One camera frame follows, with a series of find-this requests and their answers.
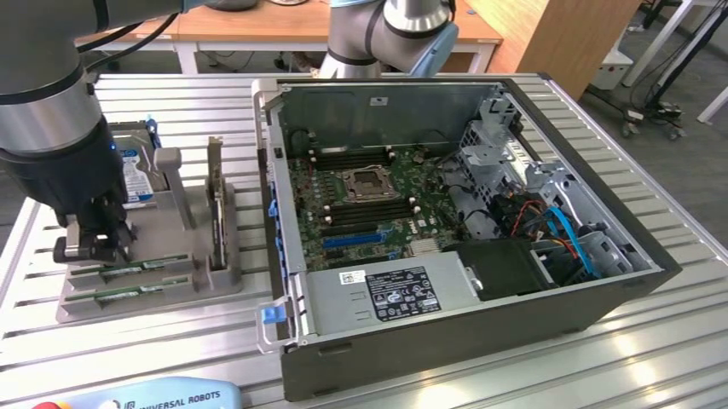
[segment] green circuit board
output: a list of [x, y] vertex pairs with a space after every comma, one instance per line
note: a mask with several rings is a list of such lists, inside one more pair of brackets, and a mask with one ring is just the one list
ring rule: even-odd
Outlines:
[[[325, 221], [325, 205], [342, 205], [349, 202], [348, 186], [342, 180], [342, 173], [348, 170], [322, 171], [305, 159], [289, 161], [298, 227], [310, 271], [410, 257], [413, 254], [408, 244], [414, 240], [434, 239], [442, 248], [470, 237], [464, 224], [457, 221], [457, 209], [449, 193], [437, 186], [441, 172], [438, 158], [421, 160], [418, 149], [421, 148], [396, 148], [397, 160], [385, 165], [384, 169], [390, 172], [389, 180], [398, 197], [417, 198], [421, 211], [413, 217], [377, 222], [377, 231], [386, 233], [385, 241], [338, 247], [336, 258], [330, 257], [333, 252], [324, 247], [322, 230], [329, 227]], [[416, 156], [420, 159], [417, 163], [413, 160]]]

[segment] metal slotted table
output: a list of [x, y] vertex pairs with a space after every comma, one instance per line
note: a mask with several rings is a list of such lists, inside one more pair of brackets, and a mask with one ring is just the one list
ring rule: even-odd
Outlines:
[[[258, 352], [254, 328], [254, 307], [271, 298], [254, 78], [111, 75], [96, 87], [107, 118], [131, 121], [150, 114], [158, 120], [163, 145], [182, 148], [186, 184], [203, 183], [207, 138], [223, 137], [245, 289], [151, 314], [58, 324], [64, 267], [52, 262], [50, 249], [64, 230], [51, 210], [27, 200], [0, 259], [0, 406], [30, 407], [171, 375], [231, 381], [246, 406], [266, 408], [728, 405], [726, 250], [559, 87], [535, 75], [513, 79], [683, 265], [683, 273], [652, 295], [579, 334], [314, 400], [285, 402], [279, 357]], [[529, 124], [524, 135], [540, 141]], [[553, 155], [544, 142], [533, 148], [544, 157]]]

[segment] blue latch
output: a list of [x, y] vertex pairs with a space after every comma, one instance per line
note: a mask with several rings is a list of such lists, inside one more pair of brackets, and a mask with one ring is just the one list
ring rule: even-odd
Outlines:
[[278, 324], [283, 321], [286, 321], [286, 307], [283, 305], [263, 308], [263, 324]]
[[278, 202], [274, 199], [271, 205], [269, 206], [269, 217], [278, 216]]

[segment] motherboard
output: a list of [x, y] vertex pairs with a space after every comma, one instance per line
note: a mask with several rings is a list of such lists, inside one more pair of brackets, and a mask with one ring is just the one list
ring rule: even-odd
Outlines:
[[470, 238], [441, 152], [416, 145], [289, 160], [309, 271], [420, 256]]

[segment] blue cable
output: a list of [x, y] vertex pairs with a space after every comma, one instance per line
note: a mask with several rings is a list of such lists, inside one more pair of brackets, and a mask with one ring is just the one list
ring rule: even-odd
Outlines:
[[[581, 262], [584, 263], [584, 269], [589, 274], [592, 274], [597, 279], [601, 278], [601, 274], [599, 274], [595, 270], [595, 266], [592, 265], [592, 260], [589, 260], [589, 255], [581, 249], [581, 244], [579, 243], [579, 237], [577, 234], [573, 233], [573, 229], [571, 228], [569, 219], [567, 218], [567, 215], [559, 209], [557, 207], [552, 206], [548, 208], [548, 211], [551, 211], [556, 218], [559, 219], [561, 225], [564, 226], [564, 230], [567, 231], [567, 234], [569, 234], [571, 239], [571, 245], [573, 245], [575, 250], [577, 251], [579, 257], [581, 257]], [[556, 224], [553, 222], [548, 222], [548, 226], [552, 229], [552, 232], [555, 232], [556, 237], [559, 237], [557, 231], [556, 231]]]

